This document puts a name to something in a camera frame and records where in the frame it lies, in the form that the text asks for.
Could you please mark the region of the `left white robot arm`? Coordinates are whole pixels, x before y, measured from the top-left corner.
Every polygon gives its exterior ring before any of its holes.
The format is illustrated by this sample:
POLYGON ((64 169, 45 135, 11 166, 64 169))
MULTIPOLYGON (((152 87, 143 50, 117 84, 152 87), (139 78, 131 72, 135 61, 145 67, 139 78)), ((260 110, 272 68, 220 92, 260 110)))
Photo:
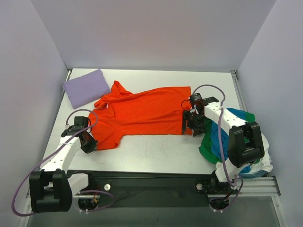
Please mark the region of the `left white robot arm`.
POLYGON ((92 194, 96 187, 89 171, 76 171, 70 177, 67 171, 77 151, 89 154, 96 150, 97 140, 87 131, 88 117, 76 116, 74 124, 61 134, 56 153, 40 171, 29 176, 31 207, 34 213, 67 212, 73 197, 82 191, 92 194))

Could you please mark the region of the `orange t shirt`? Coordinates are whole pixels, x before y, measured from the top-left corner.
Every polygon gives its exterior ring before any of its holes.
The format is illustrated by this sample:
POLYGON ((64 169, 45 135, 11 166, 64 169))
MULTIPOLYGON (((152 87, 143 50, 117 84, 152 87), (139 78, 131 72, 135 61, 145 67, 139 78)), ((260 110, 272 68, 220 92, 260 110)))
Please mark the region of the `orange t shirt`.
POLYGON ((190 87, 160 87, 133 94, 118 81, 94 104, 89 119, 97 149, 117 148, 123 136, 182 135, 182 113, 190 109, 190 87))

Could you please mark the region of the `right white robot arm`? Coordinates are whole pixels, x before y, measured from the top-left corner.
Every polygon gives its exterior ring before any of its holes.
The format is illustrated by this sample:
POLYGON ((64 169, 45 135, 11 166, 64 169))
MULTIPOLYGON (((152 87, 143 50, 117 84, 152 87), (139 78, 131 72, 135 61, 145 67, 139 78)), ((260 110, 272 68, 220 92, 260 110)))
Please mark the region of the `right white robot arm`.
POLYGON ((190 110, 182 114, 182 131, 193 131, 193 136, 205 132, 206 120, 218 126, 219 147, 223 165, 215 171, 210 181, 210 189, 221 193, 227 182, 232 183, 240 171, 249 164, 264 157, 260 126, 256 122, 245 121, 222 107, 215 97, 202 98, 199 93, 189 97, 190 110))

